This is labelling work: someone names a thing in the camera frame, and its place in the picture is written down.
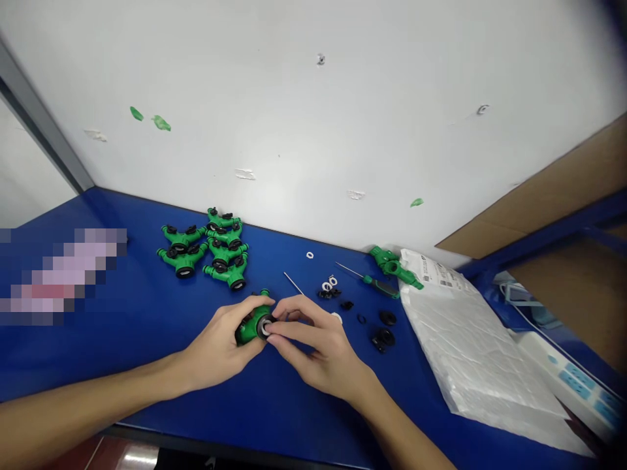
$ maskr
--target hand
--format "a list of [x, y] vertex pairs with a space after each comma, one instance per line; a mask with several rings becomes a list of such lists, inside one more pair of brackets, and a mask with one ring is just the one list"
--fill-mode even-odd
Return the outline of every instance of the hand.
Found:
[[[355, 354], [340, 321], [309, 298], [300, 295], [283, 299], [272, 315], [284, 321], [266, 326], [271, 333], [268, 342], [294, 366], [306, 384], [355, 406], [362, 393], [378, 383], [374, 372]], [[287, 338], [316, 351], [307, 356]]]
[[239, 374], [264, 348], [265, 341], [255, 338], [237, 346], [235, 330], [246, 315], [261, 305], [274, 305], [266, 296], [250, 296], [236, 305], [220, 307], [205, 329], [183, 351], [174, 355], [171, 366], [192, 392], [222, 383]]

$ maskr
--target green paint mark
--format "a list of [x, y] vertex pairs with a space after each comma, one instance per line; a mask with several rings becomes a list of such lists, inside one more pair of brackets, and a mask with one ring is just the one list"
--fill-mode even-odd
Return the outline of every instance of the green paint mark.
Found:
[[144, 115], [141, 114], [136, 108], [133, 108], [132, 106], [131, 106], [131, 114], [138, 121], [143, 121], [144, 120]]
[[155, 117], [153, 117], [152, 120], [155, 121], [155, 126], [157, 126], [158, 129], [162, 131], [168, 131], [168, 132], [172, 130], [172, 127], [170, 127], [170, 125], [165, 121], [165, 119], [163, 119], [158, 114], [155, 114]]

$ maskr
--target white wall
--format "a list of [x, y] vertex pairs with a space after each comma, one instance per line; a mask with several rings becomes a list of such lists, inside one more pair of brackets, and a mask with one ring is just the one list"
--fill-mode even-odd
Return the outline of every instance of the white wall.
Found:
[[0, 100], [0, 228], [16, 228], [76, 196]]
[[593, 4], [7, 0], [0, 34], [97, 185], [457, 266], [433, 245], [627, 109]]

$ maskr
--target white o-ring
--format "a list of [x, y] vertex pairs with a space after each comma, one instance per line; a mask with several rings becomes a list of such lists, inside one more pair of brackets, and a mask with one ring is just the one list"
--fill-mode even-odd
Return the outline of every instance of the white o-ring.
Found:
[[270, 336], [270, 333], [266, 331], [266, 325], [272, 323], [270, 320], [263, 320], [261, 322], [261, 332], [265, 335], [265, 336]]

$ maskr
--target forearm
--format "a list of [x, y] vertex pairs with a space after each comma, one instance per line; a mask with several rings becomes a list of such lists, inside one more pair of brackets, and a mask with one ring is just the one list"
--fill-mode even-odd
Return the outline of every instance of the forearm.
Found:
[[0, 405], [0, 469], [33, 468], [142, 408], [184, 393], [174, 355]]
[[455, 469], [403, 413], [376, 377], [352, 405], [367, 421], [394, 470]]

